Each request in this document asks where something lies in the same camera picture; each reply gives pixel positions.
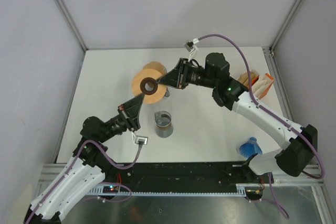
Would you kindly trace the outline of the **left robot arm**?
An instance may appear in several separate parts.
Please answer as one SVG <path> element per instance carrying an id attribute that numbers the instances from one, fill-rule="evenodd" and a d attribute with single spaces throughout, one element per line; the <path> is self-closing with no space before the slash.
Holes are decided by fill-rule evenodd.
<path id="1" fill-rule="evenodd" d="M 29 205 L 24 223 L 61 223 L 69 210 L 97 184 L 110 182 L 116 169 L 127 170 L 137 162 L 143 143 L 138 143 L 134 161 L 117 164 L 110 158 L 104 142 L 126 131 L 140 129 L 140 110 L 144 95 L 140 94 L 118 106 L 118 114 L 104 122 L 96 116 L 88 117 L 82 125 L 81 141 L 72 157 L 50 183 Z"/>

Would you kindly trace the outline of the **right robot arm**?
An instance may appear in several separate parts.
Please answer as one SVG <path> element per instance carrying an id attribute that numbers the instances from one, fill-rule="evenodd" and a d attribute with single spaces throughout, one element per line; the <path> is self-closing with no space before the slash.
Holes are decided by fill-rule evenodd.
<path id="1" fill-rule="evenodd" d="M 222 53 L 208 54 L 203 67 L 181 58 L 157 83 L 176 89 L 185 89 L 189 84 L 211 88 L 220 107 L 249 119 L 276 141 L 278 150 L 254 154 L 246 161 L 242 169 L 245 181 L 254 183 L 261 175 L 280 170 L 292 177 L 302 174 L 316 152 L 317 129 L 312 125 L 303 127 L 251 98 L 247 87 L 230 76 L 229 68 Z"/>

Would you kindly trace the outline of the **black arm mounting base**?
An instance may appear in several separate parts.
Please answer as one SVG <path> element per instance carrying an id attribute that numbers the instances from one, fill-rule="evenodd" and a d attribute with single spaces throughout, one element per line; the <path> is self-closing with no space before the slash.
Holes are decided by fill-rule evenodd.
<path id="1" fill-rule="evenodd" d="M 268 174 L 255 175 L 247 170 L 244 161 L 235 162 L 187 162 L 187 163 L 136 163 L 127 170 L 111 167 L 105 182 L 121 182 L 125 186 L 132 185 L 168 185 L 201 183 L 225 185 L 256 184 L 267 185 L 273 179 Z"/>

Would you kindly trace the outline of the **blue ribbed dripper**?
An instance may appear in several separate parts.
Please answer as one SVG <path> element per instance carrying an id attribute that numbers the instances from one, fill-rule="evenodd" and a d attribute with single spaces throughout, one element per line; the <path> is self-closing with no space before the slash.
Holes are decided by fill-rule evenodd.
<path id="1" fill-rule="evenodd" d="M 262 154 L 262 152 L 263 151 L 258 145 L 257 139 L 255 137 L 250 137 L 247 142 L 239 147 L 239 153 L 245 158 L 250 158 L 253 155 Z"/>

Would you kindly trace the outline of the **brown paper coffee filter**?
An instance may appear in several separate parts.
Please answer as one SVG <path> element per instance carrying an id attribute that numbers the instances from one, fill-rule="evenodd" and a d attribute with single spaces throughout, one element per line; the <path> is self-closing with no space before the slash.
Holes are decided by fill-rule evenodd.
<path id="1" fill-rule="evenodd" d="M 143 70 L 144 69 L 154 69 L 154 70 L 157 70 L 159 72 L 165 72 L 164 65 L 161 64 L 160 62 L 157 62 L 157 61 L 151 61 L 151 62 L 147 63 L 145 66 L 143 66 Z"/>

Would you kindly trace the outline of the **glass server with handle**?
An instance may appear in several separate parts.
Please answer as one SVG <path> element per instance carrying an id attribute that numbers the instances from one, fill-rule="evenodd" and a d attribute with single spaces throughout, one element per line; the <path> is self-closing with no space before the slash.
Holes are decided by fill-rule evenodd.
<path id="1" fill-rule="evenodd" d="M 164 95 L 166 98 L 168 98 L 170 96 L 170 91 L 168 88 L 166 88 L 166 92 L 165 92 L 165 95 Z"/>

